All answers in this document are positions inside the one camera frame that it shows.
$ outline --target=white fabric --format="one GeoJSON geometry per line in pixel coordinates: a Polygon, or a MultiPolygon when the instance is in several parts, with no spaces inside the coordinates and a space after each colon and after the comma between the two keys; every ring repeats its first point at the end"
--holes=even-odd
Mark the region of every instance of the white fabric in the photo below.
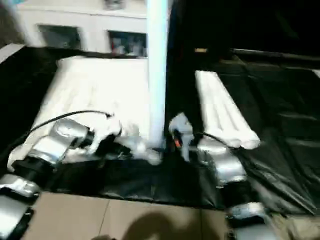
{"type": "MultiPolygon", "coordinates": [[[[59,61],[54,77],[34,126],[61,114],[80,110],[99,110],[114,114],[127,136],[141,136],[148,142],[150,131],[150,106],[146,59],[99,59],[74,56],[59,61]]],[[[110,132],[110,121],[102,114],[84,113],[71,116],[80,124],[95,129],[102,139],[110,132]]],[[[23,159],[32,145],[49,133],[48,124],[26,139],[23,146],[11,153],[12,160],[23,159]]],[[[71,150],[65,161],[79,151],[71,150]]]]}
{"type": "Polygon", "coordinates": [[[196,81],[205,132],[230,147],[258,147],[260,139],[250,129],[219,76],[215,72],[197,71],[196,81]]]}

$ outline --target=white cabinet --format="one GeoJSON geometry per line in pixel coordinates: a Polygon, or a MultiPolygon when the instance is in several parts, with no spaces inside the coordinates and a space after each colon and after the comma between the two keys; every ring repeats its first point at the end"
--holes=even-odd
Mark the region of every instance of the white cabinet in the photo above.
{"type": "Polygon", "coordinates": [[[101,53],[111,52],[110,32],[147,33],[147,20],[123,16],[92,16],[94,19],[96,50],[101,53]]]}
{"type": "Polygon", "coordinates": [[[31,47],[68,48],[68,41],[79,41],[83,51],[109,53],[110,32],[147,32],[145,0],[125,0],[120,10],[106,9],[104,0],[26,0],[18,4],[17,13],[31,47]],[[50,36],[56,36],[55,44],[50,36]]]}
{"type": "Polygon", "coordinates": [[[18,15],[27,44],[31,47],[45,47],[48,45],[43,32],[45,26],[65,26],[73,28],[77,32],[82,50],[88,52],[96,51],[93,19],[89,14],[59,11],[21,10],[18,11],[18,15]]]}

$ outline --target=table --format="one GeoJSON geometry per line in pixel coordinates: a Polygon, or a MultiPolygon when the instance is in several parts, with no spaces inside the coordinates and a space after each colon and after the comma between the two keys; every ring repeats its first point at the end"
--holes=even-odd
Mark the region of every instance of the table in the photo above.
{"type": "MultiPolygon", "coordinates": [[[[1,151],[31,127],[57,70],[56,61],[74,55],[112,57],[25,47],[0,64],[0,123],[4,136],[0,141],[1,151]]],[[[310,70],[272,65],[212,63],[199,64],[196,68],[218,73],[250,127],[262,140],[255,150],[235,152],[261,201],[274,212],[319,215],[319,78],[310,70]]],[[[169,66],[166,123],[182,111],[197,130],[202,128],[202,120],[193,71],[192,67],[169,66]]],[[[64,164],[47,190],[222,209],[212,174],[210,169],[184,162],[177,154],[168,152],[159,166],[132,159],[64,164]]]]}

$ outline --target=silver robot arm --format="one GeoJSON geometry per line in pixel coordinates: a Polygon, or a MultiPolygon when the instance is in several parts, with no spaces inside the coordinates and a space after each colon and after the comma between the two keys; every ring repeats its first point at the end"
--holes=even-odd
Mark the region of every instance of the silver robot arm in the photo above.
{"type": "Polygon", "coordinates": [[[231,229],[228,237],[234,240],[276,240],[266,208],[249,183],[242,163],[230,149],[204,136],[190,150],[197,152],[201,164],[213,170],[231,229]]]}
{"type": "Polygon", "coordinates": [[[18,240],[28,228],[41,190],[50,181],[69,149],[92,144],[94,133],[74,120],[55,122],[23,160],[16,160],[12,174],[0,178],[0,240],[18,240]]]}

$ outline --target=black cable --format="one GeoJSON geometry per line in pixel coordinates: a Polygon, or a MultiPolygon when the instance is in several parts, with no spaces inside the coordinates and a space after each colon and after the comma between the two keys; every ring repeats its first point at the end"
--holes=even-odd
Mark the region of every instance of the black cable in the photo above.
{"type": "Polygon", "coordinates": [[[23,141],[25,140],[26,137],[28,137],[32,132],[34,132],[35,130],[50,124],[52,122],[55,122],[59,119],[63,119],[72,115],[76,115],[76,114],[84,114],[84,113],[96,113],[96,114],[103,114],[106,116],[106,118],[110,118],[112,115],[110,115],[107,112],[104,111],[98,111],[98,110],[80,110],[80,111],[72,111],[72,112],[68,112],[59,116],[56,116],[54,118],[51,118],[43,123],[40,123],[39,125],[35,126],[34,128],[32,128],[31,130],[26,131],[24,134],[22,134],[20,137],[18,137],[15,141],[13,141],[0,155],[0,161],[4,158],[7,157],[8,154],[10,154],[10,152],[18,145],[22,144],[23,141]]]}
{"type": "Polygon", "coordinates": [[[235,147],[228,146],[223,140],[221,140],[220,138],[218,138],[218,137],[216,137],[216,136],[214,136],[214,135],[211,135],[211,134],[209,134],[209,133],[206,133],[206,132],[203,132],[203,131],[202,131],[202,132],[195,132],[194,134],[195,134],[195,135],[201,135],[201,136],[207,136],[207,137],[209,137],[209,138],[211,138],[211,139],[214,139],[214,140],[218,141],[219,143],[225,145],[225,146],[228,147],[229,149],[235,149],[235,147]]]}

